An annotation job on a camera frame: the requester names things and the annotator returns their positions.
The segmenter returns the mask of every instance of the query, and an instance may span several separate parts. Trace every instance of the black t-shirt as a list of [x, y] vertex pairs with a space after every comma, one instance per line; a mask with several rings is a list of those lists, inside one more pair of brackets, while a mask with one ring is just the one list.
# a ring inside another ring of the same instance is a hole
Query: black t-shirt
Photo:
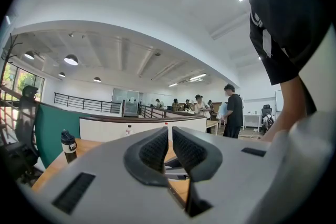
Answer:
[[331, 20], [320, 0], [249, 0], [250, 38], [271, 84], [293, 79], [315, 52]]
[[232, 114], [227, 117], [227, 125], [239, 127], [243, 125], [243, 102], [236, 93], [229, 97], [227, 110], [232, 110]]

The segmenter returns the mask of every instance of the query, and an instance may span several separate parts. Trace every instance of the tree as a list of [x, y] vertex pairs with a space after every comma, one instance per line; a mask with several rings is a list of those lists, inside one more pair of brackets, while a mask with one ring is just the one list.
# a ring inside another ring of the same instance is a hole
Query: tree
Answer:
[[6, 64], [3, 81], [9, 81], [11, 75], [11, 66]]
[[17, 89], [22, 92], [23, 88], [28, 85], [33, 85], [34, 75], [30, 73], [21, 73], [17, 80]]

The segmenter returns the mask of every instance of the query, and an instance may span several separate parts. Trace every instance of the black water bottle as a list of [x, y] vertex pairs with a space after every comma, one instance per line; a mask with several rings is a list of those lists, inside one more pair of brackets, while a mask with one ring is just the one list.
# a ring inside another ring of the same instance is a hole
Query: black water bottle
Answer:
[[61, 134], [61, 142], [67, 162], [70, 163], [77, 158], [77, 143], [75, 137], [69, 134], [68, 130], [63, 130]]

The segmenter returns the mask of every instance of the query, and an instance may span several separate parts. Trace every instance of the desk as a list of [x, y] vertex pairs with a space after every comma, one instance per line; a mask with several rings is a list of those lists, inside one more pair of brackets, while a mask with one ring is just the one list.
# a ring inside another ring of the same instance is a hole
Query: desk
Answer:
[[261, 115], [249, 115], [246, 114], [243, 116], [243, 130], [245, 129], [245, 117], [258, 117], [258, 132], [260, 130], [260, 123], [261, 123]]
[[[102, 144], [102, 142], [96, 142], [96, 141], [89, 141], [84, 139], [76, 138], [77, 143], [77, 157], [80, 157], [85, 152], [91, 150], [92, 148], [99, 146]], [[175, 157], [176, 154], [173, 150], [173, 143], [169, 141], [169, 148], [168, 152], [165, 157], [165, 161], [168, 159], [171, 159]], [[56, 159], [49, 165], [49, 167], [44, 171], [44, 173], [39, 177], [39, 179], [35, 182], [35, 184], [32, 186], [32, 190], [39, 191], [45, 183], [53, 177], [54, 174], [56, 174], [58, 171], [60, 171], [62, 168], [67, 166], [67, 160], [65, 158], [65, 154], [61, 152]], [[187, 180], [181, 180], [181, 181], [174, 181], [169, 180], [169, 183], [173, 187], [173, 189], [176, 191], [176, 193], [186, 202], [187, 200], [187, 194], [188, 194], [188, 188], [189, 188], [189, 179]]]
[[206, 128], [210, 128], [212, 126], [215, 126], [215, 134], [218, 133], [218, 121], [206, 121]]

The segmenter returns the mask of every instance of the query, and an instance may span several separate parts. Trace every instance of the black metal railing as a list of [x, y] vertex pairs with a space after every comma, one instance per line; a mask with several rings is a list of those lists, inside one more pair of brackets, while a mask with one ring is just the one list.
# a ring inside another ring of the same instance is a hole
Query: black metal railing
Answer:
[[174, 117], [178, 118], [181, 116], [183, 117], [191, 116], [190, 114], [181, 111], [159, 109], [154, 106], [147, 106], [143, 104], [140, 105], [138, 114], [143, 116], [145, 119], [147, 118], [162, 119], [162, 118], [174, 118]]
[[55, 92], [54, 103], [70, 106], [72, 108], [86, 109], [93, 111], [100, 111], [105, 113], [119, 114], [122, 103], [98, 101], [93, 99], [86, 99], [74, 97]]

